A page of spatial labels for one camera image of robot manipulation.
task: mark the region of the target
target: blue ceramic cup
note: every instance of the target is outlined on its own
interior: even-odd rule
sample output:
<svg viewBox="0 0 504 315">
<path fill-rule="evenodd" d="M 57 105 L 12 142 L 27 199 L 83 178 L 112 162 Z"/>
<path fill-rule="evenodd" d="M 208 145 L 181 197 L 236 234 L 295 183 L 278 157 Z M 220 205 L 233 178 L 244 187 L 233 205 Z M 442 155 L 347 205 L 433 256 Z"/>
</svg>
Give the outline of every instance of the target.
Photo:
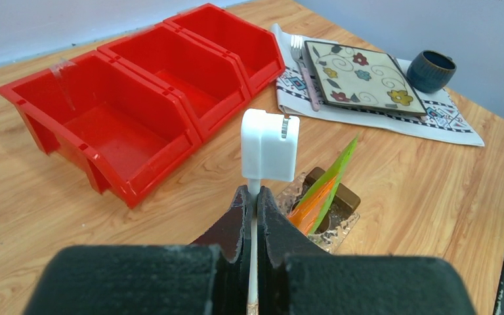
<svg viewBox="0 0 504 315">
<path fill-rule="evenodd" d="M 445 87 L 456 70 L 457 66 L 450 57 L 435 51 L 423 51 L 412 60 L 407 79 L 417 90 L 433 93 Z"/>
</svg>

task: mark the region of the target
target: wooden table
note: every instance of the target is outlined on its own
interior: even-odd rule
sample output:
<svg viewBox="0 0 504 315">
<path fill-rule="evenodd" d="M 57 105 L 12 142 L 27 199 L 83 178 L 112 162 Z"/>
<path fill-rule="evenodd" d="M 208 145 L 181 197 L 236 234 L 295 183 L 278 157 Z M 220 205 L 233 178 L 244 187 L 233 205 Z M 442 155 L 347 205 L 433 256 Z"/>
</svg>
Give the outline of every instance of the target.
<svg viewBox="0 0 504 315">
<path fill-rule="evenodd" d="M 290 0 L 229 11 L 269 28 L 373 49 Z M 95 43 L 0 68 L 0 85 L 94 49 Z M 504 119 L 451 92 L 485 148 L 301 118 L 297 172 L 328 167 L 360 133 L 343 182 L 362 198 L 341 254 L 432 255 L 451 262 L 480 314 L 490 314 L 504 255 Z M 251 104 L 278 112 L 275 90 Z M 91 189 L 82 171 L 34 144 L 0 97 L 0 314 L 18 314 L 47 261 L 74 244 L 189 243 L 226 210 L 240 175 L 242 112 L 130 211 Z M 287 185 L 265 182 L 275 194 Z"/>
</svg>

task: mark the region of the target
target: fork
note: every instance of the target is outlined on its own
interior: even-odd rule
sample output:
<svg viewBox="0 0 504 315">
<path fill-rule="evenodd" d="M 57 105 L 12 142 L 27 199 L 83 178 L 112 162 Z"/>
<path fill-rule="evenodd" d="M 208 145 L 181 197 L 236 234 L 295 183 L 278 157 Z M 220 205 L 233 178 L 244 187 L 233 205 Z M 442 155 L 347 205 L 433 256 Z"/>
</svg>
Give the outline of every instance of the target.
<svg viewBox="0 0 504 315">
<path fill-rule="evenodd" d="M 304 83 L 306 84 L 306 89 L 310 97 L 312 110 L 317 112 L 318 110 L 320 110 L 320 103 L 318 102 L 318 96 L 316 95 L 316 90 L 314 89 L 314 83 L 312 82 L 312 78 L 310 77 L 310 72 L 302 62 L 303 47 L 303 37 L 301 35 L 291 35 L 291 55 L 293 56 L 293 59 L 299 64 L 299 68 L 301 69 Z"/>
</svg>

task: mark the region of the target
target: decorative plate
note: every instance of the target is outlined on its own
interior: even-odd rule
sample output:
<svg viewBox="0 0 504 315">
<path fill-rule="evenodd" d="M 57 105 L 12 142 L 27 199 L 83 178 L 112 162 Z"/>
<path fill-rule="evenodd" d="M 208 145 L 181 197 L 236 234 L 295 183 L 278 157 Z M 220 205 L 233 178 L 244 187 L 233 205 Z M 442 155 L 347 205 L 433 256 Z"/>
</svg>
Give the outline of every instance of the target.
<svg viewBox="0 0 504 315">
<path fill-rule="evenodd" d="M 305 43 L 329 105 L 426 115 L 414 88 L 388 54 L 317 41 Z"/>
</svg>

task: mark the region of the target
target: red storage bin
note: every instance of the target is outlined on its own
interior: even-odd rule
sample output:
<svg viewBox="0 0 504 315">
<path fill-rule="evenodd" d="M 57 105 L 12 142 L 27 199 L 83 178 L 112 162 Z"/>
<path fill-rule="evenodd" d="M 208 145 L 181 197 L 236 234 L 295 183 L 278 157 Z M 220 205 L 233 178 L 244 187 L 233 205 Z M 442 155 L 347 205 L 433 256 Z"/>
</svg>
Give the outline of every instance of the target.
<svg viewBox="0 0 504 315">
<path fill-rule="evenodd" d="M 164 23 L 237 60 L 252 95 L 285 69 L 271 32 L 210 3 L 170 17 Z"/>
<path fill-rule="evenodd" d="M 235 60 L 166 25 L 98 51 L 179 97 L 203 140 L 251 99 Z"/>
<path fill-rule="evenodd" d="M 270 32 L 207 4 L 0 94 L 42 151 L 134 207 L 284 68 Z"/>
<path fill-rule="evenodd" d="M 200 138 L 178 98 L 115 60 L 89 52 L 62 69 L 0 87 L 38 147 L 84 170 L 98 192 L 133 207 Z"/>
</svg>

